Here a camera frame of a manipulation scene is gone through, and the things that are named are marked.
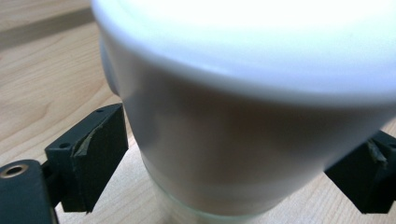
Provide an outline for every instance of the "wooden surface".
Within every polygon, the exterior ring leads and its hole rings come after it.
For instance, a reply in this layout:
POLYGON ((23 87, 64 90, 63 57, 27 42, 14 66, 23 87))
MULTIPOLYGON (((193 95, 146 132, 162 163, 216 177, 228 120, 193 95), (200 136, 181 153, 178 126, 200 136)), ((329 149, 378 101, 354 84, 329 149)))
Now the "wooden surface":
MULTIPOLYGON (((119 101, 104 79, 89 1, 0 2, 0 166, 45 161, 45 146, 94 109, 119 101)), ((396 120, 384 130, 396 135, 396 120)), ((93 213, 65 214, 58 206, 61 223, 161 223, 128 134, 130 150, 93 213)), ((396 209, 362 215, 320 175, 264 214, 262 223, 396 223, 396 209)))

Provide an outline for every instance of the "white cup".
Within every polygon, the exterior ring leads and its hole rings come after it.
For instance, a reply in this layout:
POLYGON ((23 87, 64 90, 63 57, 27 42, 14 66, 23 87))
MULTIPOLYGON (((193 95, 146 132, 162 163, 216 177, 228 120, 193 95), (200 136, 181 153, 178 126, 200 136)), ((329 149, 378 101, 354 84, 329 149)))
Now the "white cup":
POLYGON ((267 211, 396 114, 391 1, 137 2, 92 1, 106 77, 197 214, 267 211))

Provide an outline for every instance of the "mug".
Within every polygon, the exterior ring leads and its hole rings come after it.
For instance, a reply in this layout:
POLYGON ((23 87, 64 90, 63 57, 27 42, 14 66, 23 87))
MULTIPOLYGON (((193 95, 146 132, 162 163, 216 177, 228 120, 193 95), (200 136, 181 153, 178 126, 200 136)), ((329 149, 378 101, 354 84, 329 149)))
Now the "mug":
POLYGON ((395 116, 394 8, 92 1, 154 185, 220 217, 271 209, 395 116))

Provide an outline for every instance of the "cup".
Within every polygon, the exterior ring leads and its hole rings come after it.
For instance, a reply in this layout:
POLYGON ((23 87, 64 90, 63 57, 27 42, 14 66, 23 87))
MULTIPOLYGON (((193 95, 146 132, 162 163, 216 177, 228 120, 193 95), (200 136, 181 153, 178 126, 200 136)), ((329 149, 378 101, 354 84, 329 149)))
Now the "cup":
POLYGON ((392 119, 386 4, 92 1, 108 84, 164 211, 249 222, 392 119))

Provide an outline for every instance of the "light wood tabletop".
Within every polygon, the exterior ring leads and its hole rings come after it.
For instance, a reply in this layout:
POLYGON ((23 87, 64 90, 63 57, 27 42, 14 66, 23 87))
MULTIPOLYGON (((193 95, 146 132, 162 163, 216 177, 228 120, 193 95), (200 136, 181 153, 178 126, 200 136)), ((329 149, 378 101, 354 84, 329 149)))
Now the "light wood tabletop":
MULTIPOLYGON (((0 166, 44 162, 47 145, 96 108, 119 101, 106 84, 89 1, 0 2, 0 166)), ((93 212, 64 213, 58 205, 61 223, 161 223, 127 126, 130 149, 93 212)), ((396 136, 396 120, 383 130, 396 136)), ((265 213, 262 223, 390 224, 396 208, 362 215, 322 174, 265 213)))

